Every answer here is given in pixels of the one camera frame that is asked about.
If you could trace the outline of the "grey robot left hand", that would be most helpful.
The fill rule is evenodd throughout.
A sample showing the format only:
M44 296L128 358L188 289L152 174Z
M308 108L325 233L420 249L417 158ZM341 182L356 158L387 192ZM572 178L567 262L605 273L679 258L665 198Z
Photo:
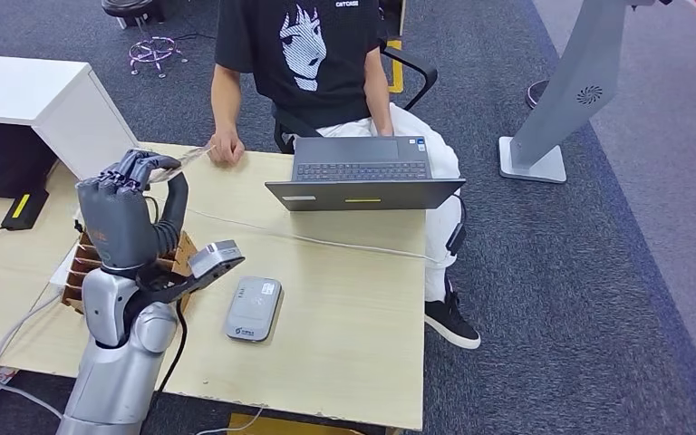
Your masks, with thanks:
M168 198L156 223L143 191L153 170L180 168L171 156L128 150L100 175L76 184L85 229L104 270L132 274L178 246L189 195L185 176L168 181Z

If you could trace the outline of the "person's right hand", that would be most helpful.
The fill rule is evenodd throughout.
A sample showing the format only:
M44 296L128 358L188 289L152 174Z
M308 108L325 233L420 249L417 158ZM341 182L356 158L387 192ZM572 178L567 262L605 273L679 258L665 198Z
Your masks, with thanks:
M242 159L246 146L235 130L218 130L208 141L210 160L221 167L234 167Z

